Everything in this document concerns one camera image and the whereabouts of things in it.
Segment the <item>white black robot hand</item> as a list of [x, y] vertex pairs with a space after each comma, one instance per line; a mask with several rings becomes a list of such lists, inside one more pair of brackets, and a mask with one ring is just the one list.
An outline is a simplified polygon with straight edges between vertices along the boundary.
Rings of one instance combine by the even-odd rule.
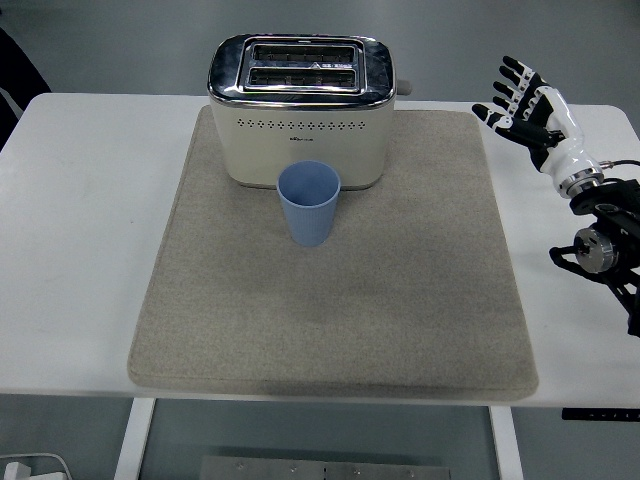
[[558, 89], [539, 73], [509, 56], [502, 59], [503, 81], [493, 105], [472, 106], [478, 119], [497, 135], [528, 149], [536, 170], [551, 177], [564, 198], [600, 185], [600, 164], [586, 151], [584, 134]]

